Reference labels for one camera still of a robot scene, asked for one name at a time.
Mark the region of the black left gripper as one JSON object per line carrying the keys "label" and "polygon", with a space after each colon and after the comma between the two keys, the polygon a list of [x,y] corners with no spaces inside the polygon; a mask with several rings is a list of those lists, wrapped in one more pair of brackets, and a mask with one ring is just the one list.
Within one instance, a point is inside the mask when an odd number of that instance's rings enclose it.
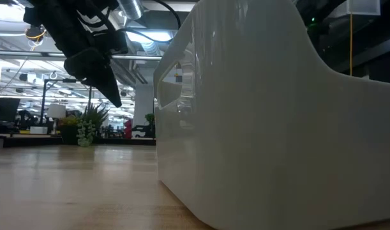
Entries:
{"label": "black left gripper", "polygon": [[117,0],[28,0],[23,21],[43,26],[66,60],[65,70],[83,84],[96,88],[114,106],[122,106],[111,54],[127,53],[125,33],[109,15]]}

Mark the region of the white plastic storage bin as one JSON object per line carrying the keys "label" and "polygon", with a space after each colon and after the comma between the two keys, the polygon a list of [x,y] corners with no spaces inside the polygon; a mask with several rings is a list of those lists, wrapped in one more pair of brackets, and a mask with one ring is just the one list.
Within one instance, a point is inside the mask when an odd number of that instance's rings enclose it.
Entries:
{"label": "white plastic storage bin", "polygon": [[390,83],[328,67],[291,0],[200,0],[153,84],[159,179],[209,226],[390,220]]}

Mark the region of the white shade table lamp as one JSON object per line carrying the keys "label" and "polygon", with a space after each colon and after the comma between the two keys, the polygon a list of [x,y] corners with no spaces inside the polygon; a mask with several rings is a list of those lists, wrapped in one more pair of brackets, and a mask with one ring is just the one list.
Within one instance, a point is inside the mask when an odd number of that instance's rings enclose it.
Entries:
{"label": "white shade table lamp", "polygon": [[52,135],[56,135],[59,120],[66,117],[66,106],[60,104],[50,104],[47,111],[47,117],[53,119]]}

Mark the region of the potted artificial succulent plant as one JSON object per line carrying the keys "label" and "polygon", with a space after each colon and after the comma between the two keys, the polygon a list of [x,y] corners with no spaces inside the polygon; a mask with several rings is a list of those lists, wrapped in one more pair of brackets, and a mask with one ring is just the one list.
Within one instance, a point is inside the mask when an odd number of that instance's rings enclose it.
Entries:
{"label": "potted artificial succulent plant", "polygon": [[108,118],[108,110],[92,103],[87,105],[81,115],[71,114],[59,119],[59,131],[66,145],[90,146],[97,136],[103,122]]}

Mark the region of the dark computer monitor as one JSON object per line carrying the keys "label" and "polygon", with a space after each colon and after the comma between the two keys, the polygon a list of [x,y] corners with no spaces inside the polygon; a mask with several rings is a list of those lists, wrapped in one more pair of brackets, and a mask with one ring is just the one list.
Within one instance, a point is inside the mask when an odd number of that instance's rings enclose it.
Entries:
{"label": "dark computer monitor", "polygon": [[14,121],[19,103],[19,98],[0,98],[0,121]]}

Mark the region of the black stand frame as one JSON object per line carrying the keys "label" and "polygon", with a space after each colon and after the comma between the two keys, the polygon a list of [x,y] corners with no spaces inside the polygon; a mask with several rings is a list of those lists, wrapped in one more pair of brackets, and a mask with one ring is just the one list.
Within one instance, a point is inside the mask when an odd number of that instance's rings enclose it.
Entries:
{"label": "black stand frame", "polygon": [[76,83],[77,80],[76,79],[69,79],[69,78],[65,78],[65,79],[45,79],[44,80],[42,100],[41,100],[40,120],[39,120],[39,123],[38,123],[40,126],[42,126],[42,124],[43,124],[46,93],[57,82]]}

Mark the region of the silver ventilation duct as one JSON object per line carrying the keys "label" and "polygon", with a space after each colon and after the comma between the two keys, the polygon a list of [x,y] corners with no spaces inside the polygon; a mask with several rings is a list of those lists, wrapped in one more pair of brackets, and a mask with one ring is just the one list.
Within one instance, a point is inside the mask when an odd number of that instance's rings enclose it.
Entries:
{"label": "silver ventilation duct", "polygon": [[143,5],[140,0],[117,0],[122,12],[132,20],[141,18],[144,14]]}

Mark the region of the black aluminium table frame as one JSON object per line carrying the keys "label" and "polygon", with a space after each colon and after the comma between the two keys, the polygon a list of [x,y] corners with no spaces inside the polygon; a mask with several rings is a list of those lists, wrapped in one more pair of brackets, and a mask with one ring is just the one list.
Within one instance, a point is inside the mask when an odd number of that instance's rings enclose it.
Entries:
{"label": "black aluminium table frame", "polygon": [[[155,139],[97,139],[93,144],[108,145],[138,145],[138,146],[156,146]],[[18,148],[25,146],[47,146],[47,145],[65,145],[60,137],[43,138],[18,138],[0,136],[0,148]]]}

